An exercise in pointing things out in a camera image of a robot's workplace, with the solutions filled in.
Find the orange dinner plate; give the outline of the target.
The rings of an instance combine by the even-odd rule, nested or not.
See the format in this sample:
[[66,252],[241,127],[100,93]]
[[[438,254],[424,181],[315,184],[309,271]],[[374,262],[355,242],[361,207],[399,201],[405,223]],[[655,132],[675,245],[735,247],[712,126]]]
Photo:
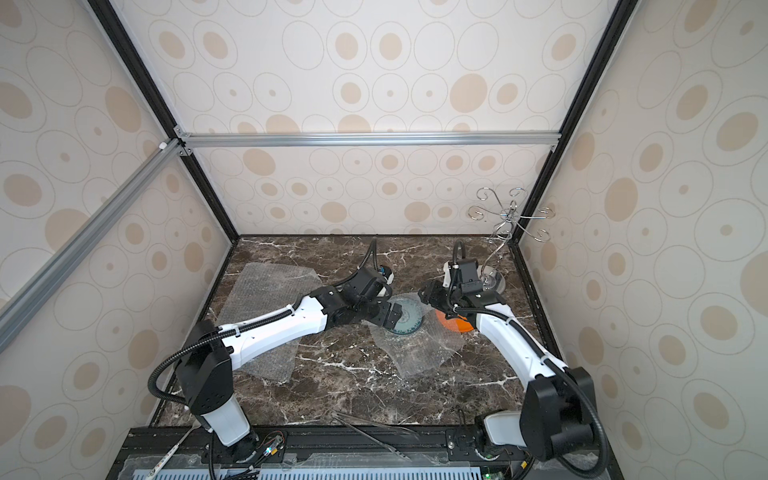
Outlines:
[[457,333],[468,333],[474,330],[474,327],[467,321],[465,317],[448,317],[444,312],[436,310],[436,318],[438,322],[447,330]]

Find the teal patterned dinner plate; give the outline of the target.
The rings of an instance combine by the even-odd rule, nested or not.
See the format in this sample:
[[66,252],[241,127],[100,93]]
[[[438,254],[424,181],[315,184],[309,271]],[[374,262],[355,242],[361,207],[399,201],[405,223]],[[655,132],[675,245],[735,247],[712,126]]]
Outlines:
[[397,335],[410,335],[418,331],[423,323],[422,303],[413,298],[401,297],[392,301],[400,307],[400,318],[388,330]]

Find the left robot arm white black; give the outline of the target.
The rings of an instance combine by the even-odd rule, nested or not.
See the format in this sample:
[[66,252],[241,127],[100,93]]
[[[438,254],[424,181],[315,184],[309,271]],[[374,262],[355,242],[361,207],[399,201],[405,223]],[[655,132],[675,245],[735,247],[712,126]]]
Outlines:
[[225,447],[254,440],[234,393],[233,372],[261,354],[307,335],[368,321],[391,329],[402,307],[389,301],[393,271],[360,267],[344,281],[322,286],[276,311],[234,324],[196,325],[185,345],[150,374],[150,394],[181,404]]

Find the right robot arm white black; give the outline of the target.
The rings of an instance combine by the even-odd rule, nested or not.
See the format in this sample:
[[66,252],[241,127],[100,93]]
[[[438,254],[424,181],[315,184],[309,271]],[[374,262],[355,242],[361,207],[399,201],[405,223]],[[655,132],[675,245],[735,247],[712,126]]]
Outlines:
[[478,418],[480,456],[515,447],[537,461],[556,460],[580,478],[596,478],[607,469],[611,449],[590,374],[550,353],[498,292],[484,289],[475,260],[448,262],[445,278],[428,281],[418,296],[448,318],[464,318],[490,340],[524,389],[519,410]]

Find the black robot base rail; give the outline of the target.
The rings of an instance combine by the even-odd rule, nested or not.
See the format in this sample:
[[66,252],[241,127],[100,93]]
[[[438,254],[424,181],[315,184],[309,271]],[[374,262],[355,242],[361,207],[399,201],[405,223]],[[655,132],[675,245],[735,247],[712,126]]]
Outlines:
[[[107,476],[145,479],[189,427],[131,430]],[[256,429],[252,458],[238,463],[203,429],[195,430],[155,479],[570,479],[558,461],[539,462],[515,447],[477,452],[470,424],[404,428],[364,425]]]

